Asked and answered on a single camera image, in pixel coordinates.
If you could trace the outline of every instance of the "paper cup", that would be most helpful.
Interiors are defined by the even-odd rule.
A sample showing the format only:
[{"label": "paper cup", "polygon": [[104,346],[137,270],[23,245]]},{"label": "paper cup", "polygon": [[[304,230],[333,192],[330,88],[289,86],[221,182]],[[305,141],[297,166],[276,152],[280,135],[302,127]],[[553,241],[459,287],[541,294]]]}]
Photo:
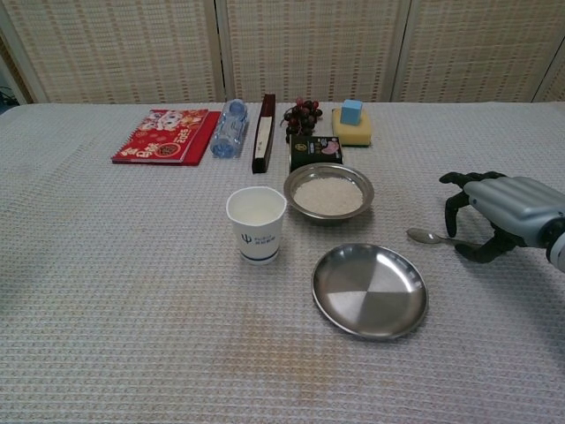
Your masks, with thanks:
[{"label": "paper cup", "polygon": [[276,258],[285,209],[284,196],[270,187],[242,188],[228,198],[226,212],[246,261],[264,265]]}]

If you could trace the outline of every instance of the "black box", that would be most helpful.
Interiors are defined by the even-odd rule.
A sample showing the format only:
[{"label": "black box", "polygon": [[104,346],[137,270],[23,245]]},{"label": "black box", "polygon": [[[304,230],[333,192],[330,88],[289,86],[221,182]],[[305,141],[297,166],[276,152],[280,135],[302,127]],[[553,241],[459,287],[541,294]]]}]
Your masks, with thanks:
[{"label": "black box", "polygon": [[290,172],[311,163],[343,164],[342,146],[334,136],[290,136]]}]

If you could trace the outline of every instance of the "grape bunch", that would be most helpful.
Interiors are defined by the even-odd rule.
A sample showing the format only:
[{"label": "grape bunch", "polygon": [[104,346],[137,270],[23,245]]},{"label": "grape bunch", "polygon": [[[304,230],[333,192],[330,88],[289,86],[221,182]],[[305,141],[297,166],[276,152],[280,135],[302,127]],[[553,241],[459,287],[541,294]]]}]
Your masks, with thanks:
[{"label": "grape bunch", "polygon": [[284,112],[284,121],[287,122],[286,142],[290,141],[291,134],[312,135],[318,119],[322,116],[322,111],[318,109],[320,104],[316,101],[303,100],[298,97],[296,104]]}]

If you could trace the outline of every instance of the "spoon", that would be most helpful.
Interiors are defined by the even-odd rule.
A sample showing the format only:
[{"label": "spoon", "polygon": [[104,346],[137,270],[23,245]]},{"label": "spoon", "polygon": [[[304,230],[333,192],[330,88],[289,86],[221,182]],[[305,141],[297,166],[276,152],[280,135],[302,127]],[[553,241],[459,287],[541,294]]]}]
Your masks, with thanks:
[{"label": "spoon", "polygon": [[437,245],[438,243],[446,243],[448,245],[467,245],[470,247],[480,247],[476,243],[471,243],[469,241],[457,240],[456,238],[445,238],[438,236],[434,232],[427,230],[422,230],[421,228],[409,228],[406,230],[406,234],[413,240],[419,243],[426,243],[428,245]]}]

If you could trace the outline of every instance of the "red book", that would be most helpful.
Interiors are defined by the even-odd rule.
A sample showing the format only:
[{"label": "red book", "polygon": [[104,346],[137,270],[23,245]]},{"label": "red book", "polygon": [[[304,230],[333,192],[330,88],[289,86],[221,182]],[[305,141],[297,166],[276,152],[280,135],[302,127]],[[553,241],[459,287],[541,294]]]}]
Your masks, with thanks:
[{"label": "red book", "polygon": [[219,116],[206,109],[151,110],[112,162],[198,165]]}]

